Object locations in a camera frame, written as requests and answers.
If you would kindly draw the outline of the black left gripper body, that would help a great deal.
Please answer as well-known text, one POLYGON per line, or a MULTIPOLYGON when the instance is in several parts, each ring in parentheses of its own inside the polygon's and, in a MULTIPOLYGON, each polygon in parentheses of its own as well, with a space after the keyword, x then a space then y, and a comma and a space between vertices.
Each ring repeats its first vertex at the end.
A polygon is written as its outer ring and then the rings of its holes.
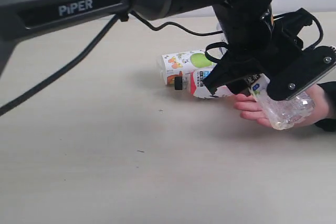
POLYGON ((261 9, 224 4, 213 9, 226 37, 217 47, 231 52, 238 62, 250 60, 256 72, 275 77, 303 56, 298 37, 305 26, 302 10, 274 16, 269 4, 261 9))

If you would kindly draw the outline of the person's open bare hand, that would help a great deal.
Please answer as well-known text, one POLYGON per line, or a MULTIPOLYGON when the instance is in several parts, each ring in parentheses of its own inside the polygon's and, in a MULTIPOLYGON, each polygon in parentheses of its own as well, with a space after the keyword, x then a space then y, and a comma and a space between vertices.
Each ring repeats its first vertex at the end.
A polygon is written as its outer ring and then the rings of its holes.
MULTIPOLYGON (((306 93, 315 103, 315 109, 309 117, 307 117, 303 122, 296 124, 295 127, 305 127, 315 124, 320 115, 322 114, 319 110, 322 108, 318 105, 319 102, 319 87, 317 84, 311 86, 306 90, 306 93)), ((245 96, 243 94, 238 94, 235 96, 234 108, 240 111, 240 117, 245 120, 256 121, 259 125, 272 128, 267 117, 264 115, 259 104, 254 100, 252 96, 245 96)))

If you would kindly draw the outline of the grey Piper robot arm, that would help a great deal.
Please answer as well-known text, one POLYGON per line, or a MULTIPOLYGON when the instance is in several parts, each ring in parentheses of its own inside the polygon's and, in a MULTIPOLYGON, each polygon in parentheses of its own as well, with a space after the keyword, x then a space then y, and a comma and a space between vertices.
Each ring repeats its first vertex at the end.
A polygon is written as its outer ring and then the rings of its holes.
POLYGON ((274 100, 303 91, 308 83, 297 69, 303 52, 271 17, 272 0, 1 0, 1 68, 23 40, 101 17, 135 13, 146 20, 212 7, 227 38, 227 55, 204 80, 214 92, 226 84, 234 93, 243 81, 263 73, 274 100))

